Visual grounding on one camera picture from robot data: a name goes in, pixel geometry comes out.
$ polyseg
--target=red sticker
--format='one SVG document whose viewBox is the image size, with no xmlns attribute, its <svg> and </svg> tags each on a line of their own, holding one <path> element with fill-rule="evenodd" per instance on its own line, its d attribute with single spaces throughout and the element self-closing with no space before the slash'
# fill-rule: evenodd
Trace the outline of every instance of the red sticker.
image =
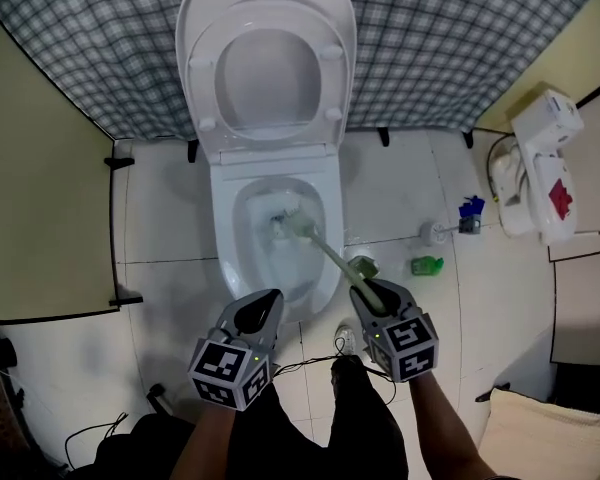
<svg viewBox="0 0 600 480">
<path fill-rule="evenodd" d="M 549 192 L 549 199 L 553 202 L 560 219 L 564 220 L 569 214 L 569 205 L 573 202 L 573 197 L 569 195 L 567 189 L 562 184 L 562 178 L 556 181 L 556 184 Z"/>
</svg>

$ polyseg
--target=plaid curtain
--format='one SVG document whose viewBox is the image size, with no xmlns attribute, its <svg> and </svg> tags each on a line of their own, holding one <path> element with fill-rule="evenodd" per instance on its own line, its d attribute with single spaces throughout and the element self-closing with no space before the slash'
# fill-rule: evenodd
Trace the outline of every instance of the plaid curtain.
<svg viewBox="0 0 600 480">
<path fill-rule="evenodd" d="M 116 139 L 195 136 L 174 33 L 181 0 L 0 0 L 38 67 Z M 351 129 L 469 130 L 587 0 L 352 0 Z"/>
</svg>

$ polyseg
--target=toilet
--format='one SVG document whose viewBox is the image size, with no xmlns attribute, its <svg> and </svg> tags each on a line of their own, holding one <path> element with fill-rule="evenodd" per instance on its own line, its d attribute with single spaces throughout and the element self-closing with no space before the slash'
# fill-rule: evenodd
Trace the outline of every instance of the toilet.
<svg viewBox="0 0 600 480">
<path fill-rule="evenodd" d="M 566 96 L 548 89 L 511 122 L 515 140 L 490 161 L 500 222 L 511 237 L 539 232 L 545 245 L 576 234 L 571 173 L 560 149 L 584 128 Z"/>
<path fill-rule="evenodd" d="M 176 55 L 210 164 L 229 290 L 237 299 L 278 288 L 285 321 L 310 318 L 340 271 L 279 217 L 301 209 L 342 254 L 338 148 L 356 57 L 351 1 L 183 0 Z"/>
</svg>

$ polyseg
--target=black pants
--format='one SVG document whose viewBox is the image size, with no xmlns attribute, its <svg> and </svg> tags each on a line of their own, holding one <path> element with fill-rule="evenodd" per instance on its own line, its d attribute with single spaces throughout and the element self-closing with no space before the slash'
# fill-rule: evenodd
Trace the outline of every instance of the black pants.
<svg viewBox="0 0 600 480">
<path fill-rule="evenodd" d="M 339 358 L 331 371 L 336 410 L 329 446 L 296 429 L 271 384 L 236 415 L 227 478 L 407 478 L 402 433 L 360 358 Z"/>
</svg>

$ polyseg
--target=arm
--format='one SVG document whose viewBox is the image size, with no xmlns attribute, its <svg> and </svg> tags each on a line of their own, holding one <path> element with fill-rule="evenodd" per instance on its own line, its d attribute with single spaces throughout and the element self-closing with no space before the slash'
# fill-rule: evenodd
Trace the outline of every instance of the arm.
<svg viewBox="0 0 600 480">
<path fill-rule="evenodd" d="M 431 372 L 409 382 L 420 450 L 433 480 L 486 480 L 496 474 L 478 455 L 466 427 Z"/>
<path fill-rule="evenodd" d="M 209 405 L 182 450 L 170 480 L 223 479 L 234 419 L 234 411 Z"/>
</svg>

